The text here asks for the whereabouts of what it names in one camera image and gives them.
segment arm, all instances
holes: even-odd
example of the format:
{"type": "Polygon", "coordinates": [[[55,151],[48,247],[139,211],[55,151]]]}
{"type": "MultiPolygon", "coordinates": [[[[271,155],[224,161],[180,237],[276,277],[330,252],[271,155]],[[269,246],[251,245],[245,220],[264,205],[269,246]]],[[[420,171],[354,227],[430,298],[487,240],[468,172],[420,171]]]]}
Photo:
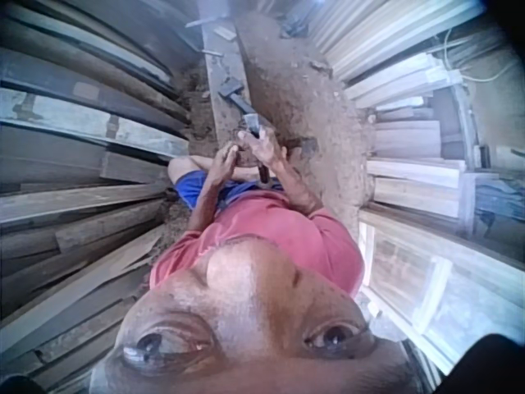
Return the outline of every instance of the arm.
{"type": "Polygon", "coordinates": [[[204,231],[213,222],[219,192],[226,181],[231,178],[238,150],[237,145],[228,144],[219,150],[213,159],[213,164],[197,199],[197,205],[189,217],[188,231],[204,231]]]}
{"type": "Polygon", "coordinates": [[[253,155],[274,172],[285,189],[290,205],[305,216],[322,208],[321,200],[303,182],[301,176],[283,158],[281,147],[277,142],[275,131],[262,128],[260,138],[256,139],[250,133],[241,131],[239,138],[245,142],[253,155]]]}

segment man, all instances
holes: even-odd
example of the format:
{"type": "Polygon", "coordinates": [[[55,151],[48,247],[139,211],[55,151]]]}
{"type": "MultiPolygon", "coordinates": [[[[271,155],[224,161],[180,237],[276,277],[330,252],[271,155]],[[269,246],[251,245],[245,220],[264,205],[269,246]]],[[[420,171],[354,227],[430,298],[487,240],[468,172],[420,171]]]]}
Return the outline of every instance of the man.
{"type": "Polygon", "coordinates": [[[170,163],[193,209],[188,229],[153,267],[91,392],[412,392],[399,344],[375,338],[350,298],[363,261],[345,227],[272,130],[240,139],[278,182],[230,181],[250,175],[235,170],[234,144],[201,163],[208,174],[191,159],[170,163]]]}

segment red shirt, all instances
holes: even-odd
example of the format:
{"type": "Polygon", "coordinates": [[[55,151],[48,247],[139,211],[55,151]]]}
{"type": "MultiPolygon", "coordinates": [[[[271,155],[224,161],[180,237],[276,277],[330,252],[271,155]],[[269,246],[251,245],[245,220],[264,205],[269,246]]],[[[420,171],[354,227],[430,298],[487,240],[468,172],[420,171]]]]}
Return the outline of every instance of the red shirt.
{"type": "Polygon", "coordinates": [[[190,268],[208,248],[247,234],[273,241],[299,267],[323,275],[351,295],[357,293],[363,259],[346,228],[325,208],[306,217],[290,209],[284,194],[265,190],[242,194],[206,230],[185,232],[155,263],[150,287],[190,268]]]}

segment blue shorts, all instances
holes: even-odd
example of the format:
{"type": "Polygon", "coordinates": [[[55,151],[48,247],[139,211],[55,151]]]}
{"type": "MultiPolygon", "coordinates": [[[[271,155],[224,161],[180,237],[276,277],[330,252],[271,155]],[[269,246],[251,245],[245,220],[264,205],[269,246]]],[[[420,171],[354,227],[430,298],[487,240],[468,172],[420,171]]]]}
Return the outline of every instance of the blue shorts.
{"type": "MultiPolygon", "coordinates": [[[[197,205],[197,198],[204,186],[204,181],[208,174],[203,170],[192,171],[184,175],[173,186],[182,200],[190,209],[197,205]]],[[[217,201],[217,208],[224,209],[235,199],[239,198],[244,192],[249,190],[261,190],[256,181],[252,182],[235,182],[228,181],[221,192],[217,201]]],[[[277,179],[274,179],[272,190],[283,191],[283,188],[277,179]]]]}

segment hand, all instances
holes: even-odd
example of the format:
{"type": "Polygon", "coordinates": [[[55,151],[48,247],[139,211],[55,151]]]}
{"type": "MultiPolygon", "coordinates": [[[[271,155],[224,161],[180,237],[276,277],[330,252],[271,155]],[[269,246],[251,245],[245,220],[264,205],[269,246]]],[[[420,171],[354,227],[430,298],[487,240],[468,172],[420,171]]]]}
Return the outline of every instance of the hand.
{"type": "Polygon", "coordinates": [[[206,182],[211,182],[211,186],[222,188],[226,181],[231,179],[238,151],[239,147],[233,142],[229,142],[219,150],[213,159],[206,182]]]}
{"type": "Polygon", "coordinates": [[[285,160],[285,151],[281,150],[277,142],[276,133],[271,127],[261,126],[259,139],[249,131],[240,131],[239,139],[246,143],[259,162],[273,169],[285,160]]]}

